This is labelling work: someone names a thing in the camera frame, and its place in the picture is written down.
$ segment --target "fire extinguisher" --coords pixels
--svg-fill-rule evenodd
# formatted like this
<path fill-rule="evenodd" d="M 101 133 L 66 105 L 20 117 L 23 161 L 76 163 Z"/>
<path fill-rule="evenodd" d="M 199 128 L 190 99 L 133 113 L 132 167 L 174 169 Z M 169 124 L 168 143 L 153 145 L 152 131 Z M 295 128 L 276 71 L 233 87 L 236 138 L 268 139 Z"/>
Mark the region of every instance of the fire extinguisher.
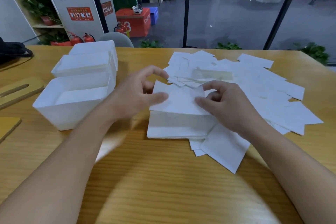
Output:
<path fill-rule="evenodd" d="M 119 22 L 118 25 L 114 28 L 114 31 L 125 34 L 129 37 L 127 26 L 124 23 Z"/>
<path fill-rule="evenodd" d="M 95 38 L 93 37 L 93 35 L 90 35 L 88 33 L 83 32 L 85 35 L 83 36 L 83 40 L 85 43 L 89 43 L 89 42 L 95 42 Z"/>
<path fill-rule="evenodd" d="M 72 38 L 70 39 L 70 42 L 71 42 L 71 45 L 74 46 L 75 44 L 80 44 L 80 43 L 83 43 L 83 40 L 78 36 L 78 35 L 75 35 L 74 33 L 68 31 Z"/>

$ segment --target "hand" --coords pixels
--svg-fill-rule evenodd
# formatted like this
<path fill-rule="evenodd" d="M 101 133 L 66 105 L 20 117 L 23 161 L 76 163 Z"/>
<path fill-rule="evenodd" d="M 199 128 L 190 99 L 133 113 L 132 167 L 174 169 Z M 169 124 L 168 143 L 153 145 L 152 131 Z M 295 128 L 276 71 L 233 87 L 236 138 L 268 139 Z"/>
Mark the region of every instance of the hand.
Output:
<path fill-rule="evenodd" d="M 196 103 L 229 130 L 245 137 L 266 123 L 237 84 L 211 81 L 203 84 L 203 88 L 216 91 L 207 98 L 195 98 Z"/>
<path fill-rule="evenodd" d="M 101 103 L 100 110 L 113 123 L 116 120 L 130 118 L 142 109 L 162 103 L 168 94 L 159 92 L 152 94 L 154 83 L 146 78 L 152 74 L 168 79 L 169 75 L 156 66 L 148 66 L 130 74 Z"/>

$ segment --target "dark floor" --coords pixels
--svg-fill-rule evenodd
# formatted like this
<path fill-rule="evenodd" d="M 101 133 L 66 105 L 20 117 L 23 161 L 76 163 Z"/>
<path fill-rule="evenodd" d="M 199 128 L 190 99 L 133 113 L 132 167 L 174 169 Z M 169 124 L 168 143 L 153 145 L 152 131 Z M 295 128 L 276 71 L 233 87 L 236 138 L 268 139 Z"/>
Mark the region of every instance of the dark floor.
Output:
<path fill-rule="evenodd" d="M 159 40 L 164 47 L 182 47 L 185 0 L 164 1 L 157 6 L 159 19 L 146 39 Z M 336 0 L 293 0 L 271 46 L 293 48 L 312 41 L 327 48 L 336 62 Z M 190 0 L 187 45 L 214 48 L 217 42 L 232 42 L 243 49 L 262 49 L 282 6 L 255 0 Z M 143 38 L 132 38 L 135 47 Z"/>

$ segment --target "red flower pot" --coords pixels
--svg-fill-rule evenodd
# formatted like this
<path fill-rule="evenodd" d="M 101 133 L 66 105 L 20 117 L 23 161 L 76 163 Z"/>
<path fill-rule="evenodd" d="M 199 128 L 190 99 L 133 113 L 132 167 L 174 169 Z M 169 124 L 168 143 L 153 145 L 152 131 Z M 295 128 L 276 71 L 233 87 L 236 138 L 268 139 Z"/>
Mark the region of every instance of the red flower pot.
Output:
<path fill-rule="evenodd" d="M 57 43 L 57 42 L 50 42 L 50 45 L 53 46 L 72 46 L 70 41 Z"/>
<path fill-rule="evenodd" d="M 54 21 L 48 16 L 42 16 L 41 19 L 43 20 L 43 23 L 46 26 L 52 26 L 55 24 Z"/>

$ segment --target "black bag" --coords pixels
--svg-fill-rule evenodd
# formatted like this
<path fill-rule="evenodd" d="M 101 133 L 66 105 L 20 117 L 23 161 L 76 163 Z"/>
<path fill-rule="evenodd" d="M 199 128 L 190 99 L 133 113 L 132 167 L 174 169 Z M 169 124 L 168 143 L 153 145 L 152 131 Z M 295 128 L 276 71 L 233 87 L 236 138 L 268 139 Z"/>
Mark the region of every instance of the black bag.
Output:
<path fill-rule="evenodd" d="M 4 42 L 0 37 L 0 65 L 17 58 L 30 58 L 33 55 L 23 43 Z"/>

